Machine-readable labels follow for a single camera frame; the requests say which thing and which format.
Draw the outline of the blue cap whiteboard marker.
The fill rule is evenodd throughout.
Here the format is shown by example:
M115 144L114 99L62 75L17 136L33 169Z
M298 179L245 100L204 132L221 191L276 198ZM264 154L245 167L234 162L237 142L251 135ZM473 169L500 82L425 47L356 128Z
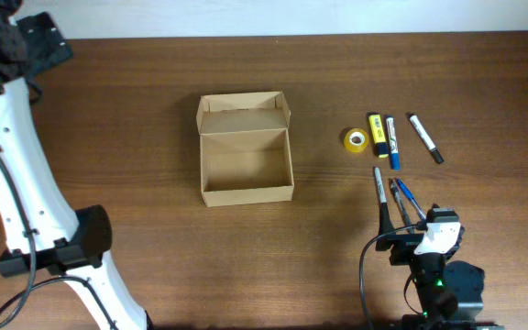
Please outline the blue cap whiteboard marker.
M395 171L399 171L401 169L401 159L399 153L398 140L396 136L396 129L394 125L394 119L392 116L387 115L385 122L389 136L390 164Z

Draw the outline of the grey black pen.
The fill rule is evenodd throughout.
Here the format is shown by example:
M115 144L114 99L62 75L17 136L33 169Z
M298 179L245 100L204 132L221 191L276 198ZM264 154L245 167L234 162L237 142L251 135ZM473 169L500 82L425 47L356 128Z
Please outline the grey black pen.
M401 219L402 219L403 223L406 226L410 226L412 224L411 218L410 218L410 216L408 215L408 213L406 211L406 208L405 208L405 206L403 204L401 191L398 188L398 185L397 185L397 183L395 182L394 179L389 179L389 186L390 186L390 192L391 192L391 194L393 196L393 199L394 199L395 203L397 204L398 210L399 210L399 212L401 214Z

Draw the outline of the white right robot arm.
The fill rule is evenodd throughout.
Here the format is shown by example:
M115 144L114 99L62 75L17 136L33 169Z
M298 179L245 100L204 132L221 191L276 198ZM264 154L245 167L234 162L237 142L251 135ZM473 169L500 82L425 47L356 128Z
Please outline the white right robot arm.
M386 206L379 208L377 251L390 252L392 266L407 266L405 285L413 285L421 309L406 314L400 329L475 329L483 309L485 272L451 258L460 248L464 227L450 208L433 206L409 234L395 232Z

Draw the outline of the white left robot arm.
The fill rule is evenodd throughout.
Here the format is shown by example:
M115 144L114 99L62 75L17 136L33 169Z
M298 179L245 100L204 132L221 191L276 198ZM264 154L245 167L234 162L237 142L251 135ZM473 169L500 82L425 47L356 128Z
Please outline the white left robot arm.
M5 251L0 274L26 275L23 291L0 307L0 328L16 319L30 294L49 282L68 284L102 329L150 329L111 254L112 228L101 205L69 206L39 142L31 108L37 75L72 58L51 15L17 18L18 1L0 0L0 216Z

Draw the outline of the brown cardboard box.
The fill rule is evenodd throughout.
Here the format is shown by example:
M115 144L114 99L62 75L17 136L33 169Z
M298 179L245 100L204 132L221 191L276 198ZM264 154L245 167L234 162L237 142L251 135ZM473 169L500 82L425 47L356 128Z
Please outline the brown cardboard box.
M208 207L290 201L291 110L282 92L203 95L196 125Z

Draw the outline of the black permanent marker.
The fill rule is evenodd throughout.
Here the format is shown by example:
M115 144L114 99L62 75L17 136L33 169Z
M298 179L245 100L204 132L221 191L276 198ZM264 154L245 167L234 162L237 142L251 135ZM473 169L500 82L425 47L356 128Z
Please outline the black permanent marker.
M374 167L373 174L374 174L374 179L375 179L377 194L378 194L378 199L379 199L379 213L381 216L389 217L390 216L389 207L387 203L387 198L386 198L383 180L381 177L380 168Z

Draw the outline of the black cap whiteboard marker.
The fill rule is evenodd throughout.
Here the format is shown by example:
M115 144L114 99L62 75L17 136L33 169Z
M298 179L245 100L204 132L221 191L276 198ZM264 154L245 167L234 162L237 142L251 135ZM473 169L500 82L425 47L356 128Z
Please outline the black cap whiteboard marker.
M409 115L409 121L411 122L414 130L418 134L421 141L425 144L426 148L428 149L429 153L431 154L431 157L433 158L434 162L436 164L442 164L445 162L442 154L438 150L437 146L431 139L431 137L428 135L427 131L425 130L423 124L419 120L418 116L416 114L410 114Z

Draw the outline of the yellow tape roll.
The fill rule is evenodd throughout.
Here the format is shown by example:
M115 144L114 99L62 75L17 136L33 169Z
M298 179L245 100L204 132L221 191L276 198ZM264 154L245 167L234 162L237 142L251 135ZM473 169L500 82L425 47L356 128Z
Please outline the yellow tape roll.
M348 152L361 153L369 144L369 135L361 128L352 128L346 133L343 144Z

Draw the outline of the yellow highlighter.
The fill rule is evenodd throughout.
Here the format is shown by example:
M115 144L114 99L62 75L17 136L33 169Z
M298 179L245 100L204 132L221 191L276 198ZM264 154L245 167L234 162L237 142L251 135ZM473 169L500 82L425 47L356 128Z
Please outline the yellow highlighter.
M389 146L387 144L381 116L379 114L369 114L368 122L370 124L370 130L378 157L387 158L389 156Z

